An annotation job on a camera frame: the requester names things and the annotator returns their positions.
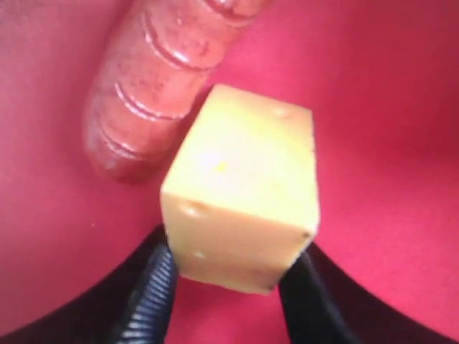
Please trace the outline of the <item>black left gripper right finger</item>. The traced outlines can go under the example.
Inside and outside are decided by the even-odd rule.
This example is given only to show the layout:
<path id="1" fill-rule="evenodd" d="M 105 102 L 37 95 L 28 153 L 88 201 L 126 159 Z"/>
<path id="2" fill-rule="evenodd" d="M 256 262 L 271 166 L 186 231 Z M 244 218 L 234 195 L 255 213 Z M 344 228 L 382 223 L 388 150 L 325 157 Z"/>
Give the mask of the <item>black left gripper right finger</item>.
<path id="1" fill-rule="evenodd" d="M 359 286 L 312 244 L 279 284 L 291 343 L 451 343 Z"/>

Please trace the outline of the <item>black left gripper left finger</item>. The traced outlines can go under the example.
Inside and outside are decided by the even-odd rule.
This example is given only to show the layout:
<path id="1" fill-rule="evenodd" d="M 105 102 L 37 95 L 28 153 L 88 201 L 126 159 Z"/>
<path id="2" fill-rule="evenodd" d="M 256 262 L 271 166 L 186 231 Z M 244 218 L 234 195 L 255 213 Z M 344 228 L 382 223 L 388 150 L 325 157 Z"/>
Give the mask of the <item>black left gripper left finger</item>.
<path id="1" fill-rule="evenodd" d="M 163 343 L 178 272 L 162 225 L 96 286 L 2 343 Z"/>

